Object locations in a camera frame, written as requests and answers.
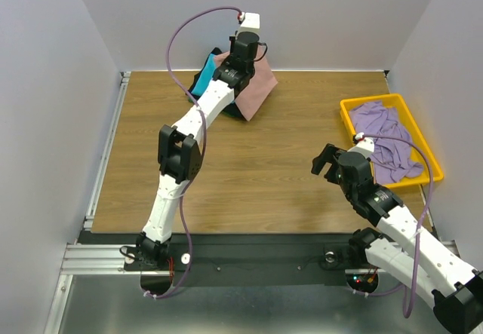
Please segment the pink t shirt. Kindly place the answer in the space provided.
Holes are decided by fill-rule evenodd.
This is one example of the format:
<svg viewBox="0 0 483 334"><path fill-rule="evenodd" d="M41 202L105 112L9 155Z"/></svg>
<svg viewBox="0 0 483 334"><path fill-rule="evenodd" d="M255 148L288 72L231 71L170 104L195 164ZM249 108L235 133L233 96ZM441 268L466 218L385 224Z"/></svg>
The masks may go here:
<svg viewBox="0 0 483 334"><path fill-rule="evenodd" d="M256 62L254 67L255 74L248 86L233 101L245 121L250 121L255 116L278 83L267 57Z"/></svg>

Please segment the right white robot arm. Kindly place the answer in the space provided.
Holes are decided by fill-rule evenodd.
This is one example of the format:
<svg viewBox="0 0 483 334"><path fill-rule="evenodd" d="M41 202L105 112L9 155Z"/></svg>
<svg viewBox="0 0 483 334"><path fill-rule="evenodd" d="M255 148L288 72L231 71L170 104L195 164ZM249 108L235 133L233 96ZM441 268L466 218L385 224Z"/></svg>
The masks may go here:
<svg viewBox="0 0 483 334"><path fill-rule="evenodd" d="M375 183L370 155L374 143L361 139L349 150L327 144L312 161L311 172L338 185L353 210L371 227L352 236L348 260L383 269L413 290L450 333L482 327L482 272L452 253L419 225L395 193Z"/></svg>

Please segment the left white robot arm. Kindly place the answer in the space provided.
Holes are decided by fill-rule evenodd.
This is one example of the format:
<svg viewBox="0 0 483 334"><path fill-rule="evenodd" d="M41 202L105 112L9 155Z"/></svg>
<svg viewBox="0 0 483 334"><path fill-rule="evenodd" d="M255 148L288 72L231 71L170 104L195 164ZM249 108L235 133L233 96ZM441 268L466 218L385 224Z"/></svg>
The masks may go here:
<svg viewBox="0 0 483 334"><path fill-rule="evenodd" d="M260 37L240 32L230 38L229 55L215 69L205 92L176 123L158 135L158 190L149 218L136 241L136 255L143 264L159 270L168 261L174 215L180 200L202 168L206 130L216 117L248 86Z"/></svg>

